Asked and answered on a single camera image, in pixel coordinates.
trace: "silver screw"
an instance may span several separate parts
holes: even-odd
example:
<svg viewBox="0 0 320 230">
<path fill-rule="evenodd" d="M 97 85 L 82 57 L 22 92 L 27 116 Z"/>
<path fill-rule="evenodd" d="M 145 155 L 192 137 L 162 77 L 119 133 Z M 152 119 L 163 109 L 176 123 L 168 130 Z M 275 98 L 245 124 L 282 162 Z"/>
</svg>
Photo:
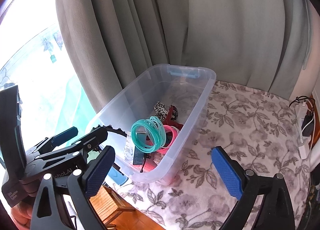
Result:
<svg viewBox="0 0 320 230">
<path fill-rule="evenodd" d="M 45 180 L 48 180 L 48 179 L 50 179 L 51 178 L 51 174 L 50 173 L 47 173 L 47 174 L 45 174 L 44 176 L 43 176 L 43 179 L 45 179 Z"/>
<path fill-rule="evenodd" d="M 277 174 L 276 174 L 276 177 L 277 177 L 278 179 L 283 179 L 283 175 L 282 175 L 281 173 L 277 173 Z"/>
<path fill-rule="evenodd" d="M 248 176 L 253 176 L 253 175 L 254 175 L 253 170 L 246 170 L 245 173 L 246 173 Z"/>
<path fill-rule="evenodd" d="M 82 173 L 82 171 L 80 169 L 76 169 L 76 170 L 73 171 L 72 174 L 75 175 L 75 176 L 79 176 L 81 173 Z"/>
</svg>

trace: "plastic storage bin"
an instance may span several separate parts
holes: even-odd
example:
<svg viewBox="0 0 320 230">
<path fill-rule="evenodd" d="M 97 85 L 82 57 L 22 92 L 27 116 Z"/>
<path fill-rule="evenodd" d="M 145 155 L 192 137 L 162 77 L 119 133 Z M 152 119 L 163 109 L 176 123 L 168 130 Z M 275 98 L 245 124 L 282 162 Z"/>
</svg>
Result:
<svg viewBox="0 0 320 230">
<path fill-rule="evenodd" d="M 115 96 L 88 124 L 86 133 L 93 127 L 112 125 L 130 131 L 134 122 L 154 115 L 154 105 L 161 101 L 168 108 L 178 109 L 177 122 L 183 128 L 159 165 L 150 172 L 140 173 L 124 160 L 123 136 L 109 133 L 102 145 L 116 151 L 115 163 L 120 171 L 133 181 L 159 182 L 169 185 L 186 160 L 195 139 L 197 128 L 203 125 L 207 111 L 207 98 L 214 86 L 216 74 L 208 68 L 193 68 L 169 64 L 155 65 Z"/>
</svg>

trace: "curtain fold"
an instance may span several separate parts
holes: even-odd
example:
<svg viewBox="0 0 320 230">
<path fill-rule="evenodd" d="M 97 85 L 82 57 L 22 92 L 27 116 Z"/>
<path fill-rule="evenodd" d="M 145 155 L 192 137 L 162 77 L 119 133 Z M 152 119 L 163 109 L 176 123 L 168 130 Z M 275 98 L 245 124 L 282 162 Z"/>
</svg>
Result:
<svg viewBox="0 0 320 230">
<path fill-rule="evenodd" d="M 289 98 L 310 41 L 304 0 L 56 0 L 65 46 L 96 112 L 152 65 Z"/>
</svg>

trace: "wooden furniture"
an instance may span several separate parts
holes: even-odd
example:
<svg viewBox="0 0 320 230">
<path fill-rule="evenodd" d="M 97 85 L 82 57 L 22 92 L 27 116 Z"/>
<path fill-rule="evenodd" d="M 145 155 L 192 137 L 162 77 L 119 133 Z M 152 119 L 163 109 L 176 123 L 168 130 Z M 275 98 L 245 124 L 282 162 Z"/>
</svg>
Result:
<svg viewBox="0 0 320 230">
<path fill-rule="evenodd" d="M 116 225 L 111 222 L 123 212 L 135 211 L 135 208 L 126 206 L 112 189 L 105 186 L 101 186 L 98 194 L 90 198 L 90 203 L 107 229 L 116 229 Z"/>
</svg>

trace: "floral fabric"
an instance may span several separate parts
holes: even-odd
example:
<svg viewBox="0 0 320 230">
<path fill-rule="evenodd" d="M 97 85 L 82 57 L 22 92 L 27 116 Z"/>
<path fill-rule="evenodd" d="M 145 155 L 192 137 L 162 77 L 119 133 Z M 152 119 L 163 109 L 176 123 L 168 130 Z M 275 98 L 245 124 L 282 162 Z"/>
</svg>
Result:
<svg viewBox="0 0 320 230">
<path fill-rule="evenodd" d="M 182 101 L 187 99 L 193 98 L 186 95 Z M 262 176 L 284 175 L 297 227 L 308 194 L 310 162 L 300 159 L 297 120 L 288 104 L 265 91 L 217 81 L 206 121 L 173 182 L 162 186 L 128 180 L 113 188 L 165 229 L 219 229 L 236 203 L 211 161 L 212 148 L 221 145 L 244 169 Z M 244 229 L 251 229 L 261 201 L 258 196 Z"/>
</svg>

